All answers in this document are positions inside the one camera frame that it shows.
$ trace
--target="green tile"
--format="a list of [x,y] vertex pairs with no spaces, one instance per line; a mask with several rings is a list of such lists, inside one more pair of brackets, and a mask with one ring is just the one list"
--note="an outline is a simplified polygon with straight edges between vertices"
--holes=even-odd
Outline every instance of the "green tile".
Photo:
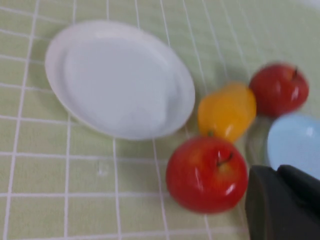
[[164,199],[164,209],[169,230],[206,228],[203,215],[182,208],[171,197]]
[[53,93],[26,90],[24,93],[22,117],[67,121],[68,113]]
[[135,1],[125,1],[119,4],[119,0],[109,0],[109,18],[131,25],[137,25],[137,13]]
[[117,158],[145,158],[154,159],[154,147],[152,141],[129,141],[116,139]]
[[4,233],[7,198],[0,197],[0,235]]
[[[211,29],[209,28],[209,26],[206,26],[205,28],[192,28],[192,33],[194,36],[194,40],[195,40],[195,44],[197,46],[197,48],[199,49],[199,51],[201,51],[201,46],[202,44],[206,45],[206,46],[215,46],[216,42],[213,36],[213,33],[211,31]],[[208,50],[216,53],[217,50],[212,48],[212,47],[208,47]]]
[[31,34],[32,20],[32,16],[20,15],[0,9],[0,29]]
[[144,9],[146,11],[150,11],[152,9],[153,11],[158,10],[160,13],[162,12],[160,1],[158,0],[137,0],[136,3],[139,10]]
[[190,35],[190,30],[187,21],[177,20],[176,16],[166,16],[165,20],[168,32],[170,34],[170,39],[173,37],[173,35],[176,35],[178,33],[182,33],[182,35],[180,35],[181,39],[183,39],[184,36]]
[[220,214],[209,215],[207,219],[210,228],[242,227],[242,220],[238,207]]
[[18,115],[21,89],[0,87],[0,115],[16,117]]
[[66,154],[67,125],[42,122],[20,123],[17,151],[34,154]]
[[0,82],[4,84],[22,85],[26,63],[0,58]]
[[85,6],[78,6],[76,8],[75,19],[77,22],[87,21],[87,20],[97,20],[107,18],[106,8],[87,8]]
[[117,232],[114,198],[69,198],[69,236],[116,234]]
[[54,0],[54,1],[56,3],[65,4],[67,6],[73,6],[73,4],[74,4],[74,0]]
[[70,154],[112,157],[113,139],[85,126],[72,126]]
[[186,123],[186,127],[188,129],[188,132],[190,134],[198,134],[199,129],[198,129],[198,115],[197,112],[194,112],[190,118],[188,119]]
[[191,37],[186,37],[181,35],[170,35],[170,45],[173,49],[181,48],[181,47],[185,47],[191,50],[194,49],[194,45]]
[[76,4],[78,7],[84,6],[102,10],[106,10],[107,8],[106,0],[77,0]]
[[29,63],[28,77],[25,85],[39,89],[51,89],[43,64]]
[[52,19],[71,23],[73,5],[66,5],[54,1],[40,1],[38,14]]
[[184,62],[184,64],[189,70],[192,69],[192,70],[200,71],[199,62],[196,56],[189,54],[189,55],[180,55],[180,57],[182,58],[182,61]]
[[123,233],[164,231],[158,197],[120,197],[119,209]]
[[0,193],[7,193],[8,186],[9,186],[10,169],[11,169],[11,156],[0,156],[0,165],[1,165]]
[[158,192],[156,166],[149,163],[118,161],[119,192]]
[[177,147],[187,140],[184,129],[176,132],[174,135],[159,138],[155,140],[156,155],[158,160],[167,160],[171,157]]
[[26,58],[29,38],[0,32],[0,54]]
[[208,234],[171,235],[170,240],[209,240]]
[[0,6],[33,13],[36,8],[36,0],[1,0]]
[[158,10],[150,11],[149,8],[139,8],[139,21],[141,24],[145,23],[146,25],[154,26],[155,28],[159,28],[165,30],[165,22],[164,17],[161,12],[161,8]]
[[38,18],[35,23],[34,35],[37,37],[51,39],[66,27],[66,24],[56,23]]
[[0,151],[12,152],[14,149],[16,121],[0,119]]
[[64,197],[13,197],[8,239],[64,236]]
[[109,193],[114,191],[115,166],[112,160],[70,160],[70,193]]
[[17,157],[12,192],[64,193],[66,160],[61,158]]
[[42,39],[33,39],[30,59],[44,61],[49,41]]
[[230,233],[212,233],[214,240],[248,240],[249,236],[245,232],[230,232]]
[[145,24],[141,24],[140,27],[145,32],[157,37],[161,42],[168,45],[168,38],[167,38],[166,30],[164,28],[163,30],[155,29],[154,27],[150,25],[145,25]]

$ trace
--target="yellow bell pepper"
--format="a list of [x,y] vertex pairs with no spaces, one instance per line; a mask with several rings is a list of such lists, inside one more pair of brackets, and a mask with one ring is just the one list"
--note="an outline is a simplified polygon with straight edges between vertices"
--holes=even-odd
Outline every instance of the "yellow bell pepper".
[[205,96],[197,111],[198,128],[204,136],[235,142],[257,115],[256,98],[247,85],[231,82]]

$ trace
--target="red apple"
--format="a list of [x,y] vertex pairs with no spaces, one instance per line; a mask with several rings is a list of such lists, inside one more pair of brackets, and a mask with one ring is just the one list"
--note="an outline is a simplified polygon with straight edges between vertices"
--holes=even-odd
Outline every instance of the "red apple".
[[309,84],[301,71],[287,63],[270,63],[256,72],[249,87],[257,113],[279,117],[297,110],[308,98]]
[[248,173],[245,160],[230,142],[197,136],[174,151],[165,180],[181,206],[198,213],[221,213],[243,197]]

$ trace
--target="bowl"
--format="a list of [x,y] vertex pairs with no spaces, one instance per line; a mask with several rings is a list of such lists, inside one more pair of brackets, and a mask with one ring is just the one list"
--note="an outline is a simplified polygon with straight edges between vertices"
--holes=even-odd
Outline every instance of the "bowl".
[[274,170],[291,165],[320,180],[320,120],[300,113],[278,118],[268,133],[265,158]]

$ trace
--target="white grout line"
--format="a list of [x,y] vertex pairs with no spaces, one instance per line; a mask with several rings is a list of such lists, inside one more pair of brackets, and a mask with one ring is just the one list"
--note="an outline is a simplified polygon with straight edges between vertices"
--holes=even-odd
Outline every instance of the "white grout line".
[[161,6],[162,17],[163,17],[163,22],[164,22],[164,29],[165,29],[165,34],[166,34],[166,40],[168,41],[168,45],[171,46],[163,0],[160,0],[160,6]]
[[[6,11],[6,12],[10,12],[10,13],[14,13],[14,14],[20,14],[23,16],[28,16],[28,17],[33,17],[33,13],[31,12],[27,12],[27,11],[23,11],[23,10],[17,10],[17,9],[13,9],[13,8],[8,8],[8,7],[4,7],[4,6],[0,6],[0,10]],[[45,20],[48,22],[52,22],[55,24],[69,24],[69,22],[67,21],[62,21],[62,20],[58,20],[58,19],[54,19],[51,17],[47,17],[47,16],[41,16],[41,15],[37,15],[36,16],[37,19],[41,19],[41,20]]]
[[[17,36],[17,37],[22,37],[22,38],[29,38],[30,37],[30,35],[26,34],[26,33],[10,31],[10,30],[5,30],[5,29],[1,29],[1,28],[0,28],[0,33],[14,35],[14,36]],[[34,36],[33,38],[34,39],[45,40],[45,41],[50,41],[50,38],[45,38],[45,37],[40,37],[40,36]]]
[[247,17],[247,15],[246,15],[243,7],[241,6],[239,0],[236,0],[236,2],[238,3],[238,6],[239,6],[239,9],[240,9],[241,15],[242,15],[243,18],[244,18],[246,28],[249,30],[249,33],[250,33],[251,38],[252,38],[252,40],[253,40],[255,49],[256,49],[257,52],[259,53],[259,56],[262,58],[262,60],[265,62],[265,61],[266,61],[266,57],[265,57],[265,56],[262,54],[262,52],[260,51],[259,44],[258,44],[258,40],[257,40],[257,38],[256,38],[256,36],[255,36],[255,33],[254,33],[253,29],[251,28],[251,25],[250,25],[250,23],[249,23],[248,17]]
[[140,29],[139,9],[138,9],[137,0],[134,0],[134,6],[135,6],[135,14],[136,14],[136,25]]
[[226,5],[225,5],[225,3],[224,3],[224,0],[219,0],[219,2],[220,2],[221,6],[222,6],[222,8],[223,8],[224,15],[225,15],[225,17],[226,17],[226,21],[227,21],[228,25],[230,26],[231,34],[233,35],[233,38],[234,38],[234,41],[235,41],[235,44],[236,44],[236,48],[237,48],[238,51],[239,51],[242,64],[243,64],[244,67],[245,67],[245,70],[246,70],[246,72],[247,72],[248,78],[250,78],[251,74],[250,74],[250,71],[249,71],[248,63],[247,63],[247,61],[246,61],[246,59],[245,59],[244,51],[242,50],[242,48],[241,48],[241,46],[240,46],[240,44],[239,44],[237,33],[236,33],[235,29],[234,29],[233,23],[232,23],[232,21],[231,21],[231,19],[230,19],[230,16],[229,16],[229,14],[228,14],[228,10],[227,10],[227,8],[226,8]]
[[276,43],[272,40],[271,34],[269,32],[269,29],[267,28],[265,21],[262,18],[262,13],[260,12],[256,0],[253,0],[253,5],[255,7],[255,10],[257,12],[257,15],[259,16],[259,20],[260,20],[260,24],[263,26],[263,29],[269,39],[269,43],[271,43],[271,45],[273,45],[273,49],[277,52],[277,55],[279,57],[279,59],[283,60],[284,56],[280,53],[279,48],[277,47]]
[[[8,193],[0,193],[0,198],[8,197]],[[159,192],[67,192],[66,193],[30,193],[30,192],[13,192],[11,198],[115,198],[117,195],[121,198],[159,198]],[[168,192],[163,193],[164,197],[169,197]]]
[[[241,227],[215,227],[211,228],[210,232],[212,233],[245,233],[247,232],[245,229]],[[206,229],[204,228],[191,228],[191,229],[177,229],[170,230],[170,235],[173,236],[192,236],[194,239],[197,238],[198,235],[202,235],[206,233]],[[163,237],[166,235],[164,231],[142,231],[142,232],[128,232],[123,233],[122,236],[124,238],[146,238],[146,237]],[[69,236],[69,237],[51,237],[51,238],[25,238],[19,240],[103,240],[103,239],[116,239],[117,234],[103,234],[103,235],[83,235],[83,236]]]
[[[284,31],[284,29],[283,29],[283,26],[282,26],[282,24],[274,24],[275,26],[276,26],[276,28],[279,30],[279,32],[280,32],[280,35],[281,35],[281,38],[283,39],[283,40],[285,40],[286,39],[286,36],[284,35],[284,33],[285,33],[285,31]],[[299,62],[298,62],[298,59],[299,59],[299,55],[297,54],[297,52],[296,52],[296,50],[295,50],[295,48],[290,44],[290,41],[286,41],[287,42],[287,46],[289,46],[289,48],[290,48],[290,52],[292,53],[292,54],[294,54],[294,60],[295,60],[295,64],[298,64]]]
[[70,172],[70,135],[71,135],[71,118],[68,115],[68,125],[66,134],[66,158],[65,158],[65,186],[64,186],[64,237],[68,236],[68,215],[69,215],[69,172]]
[[217,38],[216,30],[215,30],[214,25],[212,24],[212,20],[211,20],[211,17],[209,15],[207,4],[206,4],[205,0],[202,0],[202,5],[204,7],[205,16],[206,16],[206,18],[208,20],[208,23],[209,23],[209,26],[210,26],[210,30],[211,30],[211,33],[212,33],[212,37],[213,37],[213,40],[214,40],[214,43],[215,43],[216,50],[217,50],[218,55],[219,55],[219,59],[220,59],[222,65],[223,65],[224,75],[228,80],[229,79],[229,75],[228,75],[228,70],[227,70],[227,64],[226,64],[224,56],[221,53],[220,44],[219,44],[219,41],[218,41],[218,38]]
[[117,148],[116,139],[112,140],[113,145],[113,164],[114,164],[114,189],[115,189],[115,211],[116,211],[116,223],[118,229],[118,240],[122,240],[121,235],[121,219],[120,219],[120,206],[119,206],[119,185],[118,185],[118,164],[117,164]]
[[33,47],[33,39],[34,39],[35,28],[36,28],[36,20],[37,20],[37,15],[38,15],[38,10],[39,10],[39,2],[40,2],[40,0],[36,0],[36,2],[35,2],[34,14],[33,14],[33,19],[32,19],[32,27],[31,27],[31,34],[29,36],[28,52],[27,52],[23,81],[22,81],[21,96],[20,96],[19,109],[18,109],[18,117],[17,117],[17,121],[16,121],[14,143],[13,143],[13,154],[12,154],[11,166],[10,166],[8,196],[7,196],[7,200],[6,200],[5,218],[4,218],[4,227],[3,227],[3,238],[2,238],[3,240],[8,239],[9,216],[10,216],[10,207],[11,207],[11,194],[12,194],[12,187],[13,187],[13,180],[14,180],[14,173],[15,173],[16,154],[17,154],[19,131],[20,131],[20,122],[21,122],[22,110],[23,110],[23,105],[24,105],[25,87],[26,87],[26,82],[27,82],[27,78],[28,78],[29,60],[30,60],[32,47]]
[[162,220],[163,220],[163,226],[164,226],[164,232],[165,232],[165,239],[170,240],[168,223],[167,223],[167,216],[166,216],[166,209],[165,209],[165,201],[164,201],[164,195],[162,192],[162,180],[161,180],[160,168],[159,168],[159,163],[158,163],[158,158],[157,158],[157,148],[156,148],[156,142],[154,139],[152,140],[152,144],[153,144],[156,175],[158,178],[158,187],[159,187],[159,194],[160,194],[161,213],[162,213]]
[[185,0],[182,0],[182,3],[183,3],[183,8],[184,8],[184,11],[185,11],[185,15],[186,15],[188,28],[189,28],[190,35],[191,35],[192,45],[193,45],[193,48],[194,48],[194,51],[195,51],[195,55],[196,55],[196,58],[197,58],[197,61],[198,61],[198,64],[199,64],[200,74],[201,74],[201,78],[202,78],[202,82],[203,82],[203,86],[204,86],[204,92],[205,92],[205,94],[207,94],[208,90],[207,90],[207,84],[206,84],[206,81],[205,81],[204,71],[202,69],[202,65],[201,65],[201,61],[200,61],[200,57],[199,57],[199,52],[198,52],[198,49],[197,49],[195,36],[193,34],[193,31],[192,31],[192,27],[191,27],[191,23],[190,23],[190,19],[189,19],[188,10],[187,10],[187,7],[186,7]]
[[[0,119],[5,120],[16,120],[22,122],[33,122],[33,123],[43,123],[43,124],[59,124],[59,125],[67,125],[67,121],[59,121],[59,120],[47,120],[47,119],[40,119],[40,118],[30,118],[30,117],[16,117],[16,116],[4,116],[0,115]],[[71,125],[73,126],[80,126],[80,123],[72,122]]]
[[[0,59],[7,59],[7,60],[13,60],[13,61],[18,61],[18,62],[26,62],[27,60],[23,57],[17,57],[17,56],[8,56],[8,55],[3,55],[0,54]],[[45,62],[44,61],[38,61],[38,60],[29,60],[29,63],[32,64],[40,64],[40,65],[44,65]]]
[[[21,89],[22,86],[0,82],[0,88]],[[25,90],[30,90],[30,91],[39,91],[39,92],[48,93],[48,94],[53,94],[54,93],[51,89],[43,89],[43,88],[38,88],[38,87],[34,87],[34,86],[26,86],[24,89]]]
[[[0,151],[0,156],[12,156],[13,152]],[[26,157],[26,158],[42,158],[42,159],[65,159],[67,156],[63,154],[45,154],[45,153],[31,153],[31,152],[17,152],[16,157]],[[113,156],[99,156],[99,155],[69,155],[70,160],[88,160],[88,161],[98,161],[98,160],[109,160],[113,161]],[[125,163],[135,163],[135,164],[154,164],[154,158],[129,158],[120,157],[117,161]],[[166,165],[167,160],[158,161],[159,165]]]
[[[187,9],[185,0],[182,0],[182,3],[183,3],[183,8],[184,8],[184,11],[185,11],[185,15],[186,15],[186,20],[187,20],[187,23],[188,23],[188,28],[189,28],[189,31],[190,31],[190,34],[191,34],[191,40],[192,40],[193,48],[194,48],[194,51],[195,51],[195,54],[196,54],[196,57],[197,57],[197,60],[198,60],[199,70],[200,70],[201,78],[202,78],[203,85],[204,85],[204,91],[205,91],[205,94],[208,94],[207,84],[206,84],[206,81],[205,81],[204,72],[203,72],[203,69],[202,69],[201,60],[200,60],[199,52],[198,52],[198,49],[197,49],[197,46],[196,46],[196,41],[195,41],[195,37],[194,37],[193,31],[192,31],[192,27],[191,27],[189,15],[188,15],[188,9]],[[189,138],[190,135],[189,135],[187,127],[185,128],[185,131],[186,131],[187,138]],[[212,237],[212,234],[211,234],[211,231],[210,231],[210,228],[209,228],[207,215],[204,215],[203,220],[204,220],[204,224],[205,224],[206,233],[208,235],[208,239],[209,240],[213,240],[213,237]]]

